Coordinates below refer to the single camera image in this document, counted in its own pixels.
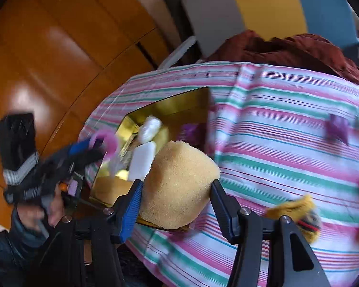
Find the person's left hand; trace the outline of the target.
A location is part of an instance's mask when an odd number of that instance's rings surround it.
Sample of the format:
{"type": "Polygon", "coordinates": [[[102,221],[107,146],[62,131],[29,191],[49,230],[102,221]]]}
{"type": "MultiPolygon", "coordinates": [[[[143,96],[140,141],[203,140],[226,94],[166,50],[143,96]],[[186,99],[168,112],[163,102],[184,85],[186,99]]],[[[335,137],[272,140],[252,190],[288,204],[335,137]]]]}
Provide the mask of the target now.
{"type": "MultiPolygon", "coordinates": [[[[45,212],[42,208],[31,204],[18,204],[17,214],[25,228],[34,231],[41,231],[37,222],[41,221],[45,216],[45,212]]],[[[56,185],[55,196],[49,207],[48,224],[55,227],[64,215],[65,210],[63,208],[61,190],[59,189],[59,185],[56,185]]]]}

